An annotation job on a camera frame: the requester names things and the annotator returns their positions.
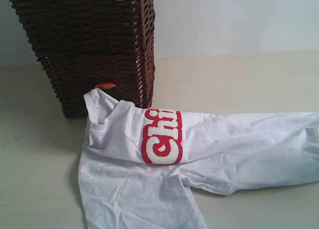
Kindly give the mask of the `orange clothing tag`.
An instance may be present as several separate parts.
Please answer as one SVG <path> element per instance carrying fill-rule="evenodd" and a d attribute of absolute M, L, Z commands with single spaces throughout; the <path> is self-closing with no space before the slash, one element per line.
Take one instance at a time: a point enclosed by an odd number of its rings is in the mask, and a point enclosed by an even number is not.
<path fill-rule="evenodd" d="M 116 84 L 112 82 L 100 83 L 95 86 L 95 88 L 99 88 L 99 89 L 111 89 L 114 87 L 116 87 Z"/>

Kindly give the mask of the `brown wicker basket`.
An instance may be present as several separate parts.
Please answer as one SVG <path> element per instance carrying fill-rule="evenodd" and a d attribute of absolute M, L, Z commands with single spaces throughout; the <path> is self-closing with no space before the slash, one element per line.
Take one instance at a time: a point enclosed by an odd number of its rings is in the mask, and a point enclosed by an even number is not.
<path fill-rule="evenodd" d="M 104 87 L 149 108 L 155 79 L 154 0 L 10 0 L 65 117 Z"/>

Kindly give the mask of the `white t-shirt red lettering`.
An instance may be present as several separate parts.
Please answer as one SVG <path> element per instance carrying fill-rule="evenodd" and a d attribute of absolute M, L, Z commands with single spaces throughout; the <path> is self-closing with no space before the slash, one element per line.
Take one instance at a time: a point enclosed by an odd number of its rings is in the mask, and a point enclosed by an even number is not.
<path fill-rule="evenodd" d="M 84 101 L 78 184 L 90 229 L 204 229 L 192 188 L 228 196 L 319 179 L 315 112 L 142 109 L 101 89 Z"/>

